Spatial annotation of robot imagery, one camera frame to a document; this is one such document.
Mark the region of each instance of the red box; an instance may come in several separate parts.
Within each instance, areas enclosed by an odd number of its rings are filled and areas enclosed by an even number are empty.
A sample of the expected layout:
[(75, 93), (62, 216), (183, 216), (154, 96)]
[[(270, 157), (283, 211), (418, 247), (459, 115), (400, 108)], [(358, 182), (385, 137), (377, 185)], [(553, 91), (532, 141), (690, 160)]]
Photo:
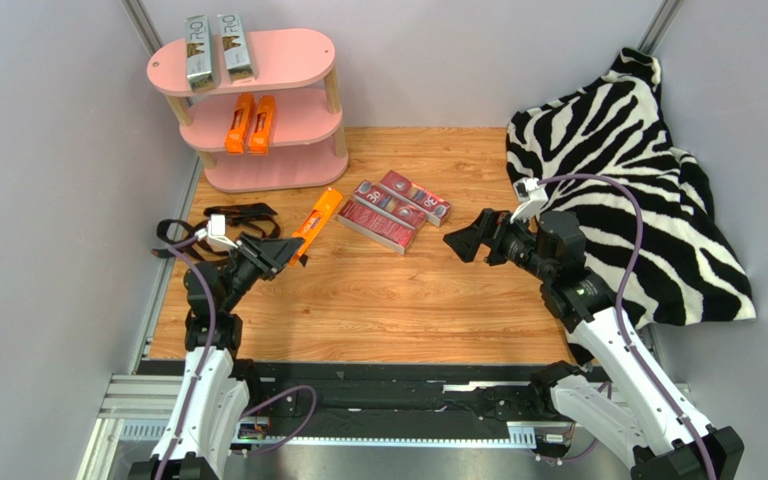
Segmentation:
[(428, 215), (426, 215), (425, 219), (435, 227), (439, 227), (443, 223), (443, 220), (446, 219), (446, 216), (449, 215), (449, 211), (452, 209), (451, 203), (420, 187), (394, 170), (390, 170), (387, 175), (384, 175), (384, 178), (378, 182), (378, 186), (392, 193), (397, 198), (410, 202), (419, 207), (420, 210), (427, 212)]
[(402, 255), (417, 234), (413, 228), (390, 220), (354, 200), (346, 202), (337, 215), (337, 221)]
[(364, 180), (354, 189), (354, 199), (406, 227), (418, 229), (425, 222), (425, 212), (412, 203), (400, 200), (393, 194), (378, 188), (368, 180)]

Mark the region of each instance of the zebra print pillow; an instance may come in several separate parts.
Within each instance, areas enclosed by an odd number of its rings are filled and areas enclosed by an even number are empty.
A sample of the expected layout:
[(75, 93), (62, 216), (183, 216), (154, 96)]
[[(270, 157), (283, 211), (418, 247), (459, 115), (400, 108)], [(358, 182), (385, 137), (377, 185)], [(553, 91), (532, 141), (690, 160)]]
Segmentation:
[[(675, 148), (660, 110), (658, 61), (621, 51), (609, 73), (572, 95), (517, 113), (508, 126), (511, 181), (593, 173), (626, 185), (641, 204), (641, 256), (624, 307), (640, 328), (755, 316), (751, 286), (714, 223), (709, 180)], [(629, 201), (597, 181), (548, 185), (544, 210), (577, 214), (587, 265), (617, 288), (635, 239)]]

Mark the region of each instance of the pink shelf board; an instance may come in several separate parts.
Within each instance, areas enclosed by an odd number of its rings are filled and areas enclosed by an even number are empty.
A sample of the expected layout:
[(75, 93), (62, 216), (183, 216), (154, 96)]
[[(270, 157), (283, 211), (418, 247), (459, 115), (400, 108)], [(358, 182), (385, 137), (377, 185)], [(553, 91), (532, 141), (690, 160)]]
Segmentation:
[(215, 153), (216, 167), (204, 169), (209, 183), (228, 193), (326, 185), (340, 178), (348, 155), (334, 153), (333, 137), (312, 145), (270, 150), (268, 155)]
[[(259, 102), (264, 94), (254, 95)], [(300, 88), (272, 92), (277, 115), (271, 147), (308, 145), (320, 142), (337, 131), (343, 114), (329, 113), (325, 91)], [(195, 150), (224, 152), (224, 138), (233, 121), (236, 95), (206, 97), (189, 109), (193, 123), (180, 126), (180, 135)]]
[[(336, 54), (334, 44), (324, 34), (306, 28), (249, 32), (248, 48), (257, 78), (231, 82), (224, 63), (221, 37), (213, 36), (214, 67), (221, 82), (199, 95), (256, 92), (306, 87), (331, 71)], [(186, 80), (186, 42), (175, 40), (153, 54), (147, 64), (147, 77), (157, 90), (172, 97), (194, 96)]]

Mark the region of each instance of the black belt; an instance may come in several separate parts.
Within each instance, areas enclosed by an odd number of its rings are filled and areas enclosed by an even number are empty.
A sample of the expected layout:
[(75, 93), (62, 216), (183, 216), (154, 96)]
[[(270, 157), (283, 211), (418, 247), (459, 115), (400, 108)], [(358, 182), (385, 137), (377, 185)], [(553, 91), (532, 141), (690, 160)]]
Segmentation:
[[(206, 228), (210, 215), (224, 215), (227, 226), (229, 227), (243, 227), (242, 233), (239, 234), (240, 236), (249, 235), (259, 238), (278, 238), (281, 234), (280, 225), (278, 225), (274, 219), (277, 212), (272, 210), (272, 208), (265, 203), (253, 203), (250, 205), (226, 205), (206, 208), (204, 209), (204, 216), (207, 217), (207, 220), (203, 220), (195, 226), (192, 226), (183, 220), (175, 220), (171, 218), (162, 220), (156, 225), (156, 237), (168, 245), (176, 245), (180, 242), (184, 242), (192, 238), (198, 230)], [(271, 231), (267, 232), (263, 227), (254, 222), (271, 224)], [(172, 225), (179, 225), (183, 229), (185, 232), (183, 238), (172, 240), (168, 237), (168, 231)], [(180, 251), (196, 260), (202, 262), (205, 261), (203, 255), (195, 250), (195, 245), (218, 257), (226, 257), (228, 255), (227, 252), (213, 250), (212, 246), (207, 243), (206, 238), (183, 247)], [(167, 248), (154, 248), (151, 249), (151, 253), (159, 258), (172, 258), (174, 256), (174, 254), (169, 252)]]

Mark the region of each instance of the wooden shelf leg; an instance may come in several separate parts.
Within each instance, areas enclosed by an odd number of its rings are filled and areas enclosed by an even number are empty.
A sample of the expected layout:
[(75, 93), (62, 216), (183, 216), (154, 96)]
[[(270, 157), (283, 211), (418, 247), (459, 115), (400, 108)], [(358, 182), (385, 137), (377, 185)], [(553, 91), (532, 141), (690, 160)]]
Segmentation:
[(168, 100), (168, 105), (171, 106), (171, 111), (174, 112), (180, 125), (188, 127), (192, 124), (192, 116), (189, 114), (189, 107), (185, 100), (181, 97), (169, 97), (168, 95), (165, 95), (165, 100)]
[(198, 156), (201, 157), (201, 161), (204, 162), (204, 168), (215, 168), (215, 159), (212, 158), (211, 153), (201, 152), (200, 150), (195, 150), (195, 152), (197, 152)]
[(340, 86), (337, 84), (337, 66), (325, 75), (325, 94), (328, 96), (328, 111), (337, 113), (343, 109), (340, 104)]
[(346, 148), (346, 131), (343, 130), (342, 122), (340, 122), (340, 128), (334, 133), (334, 148), (337, 157), (344, 158), (348, 155), (348, 149)]

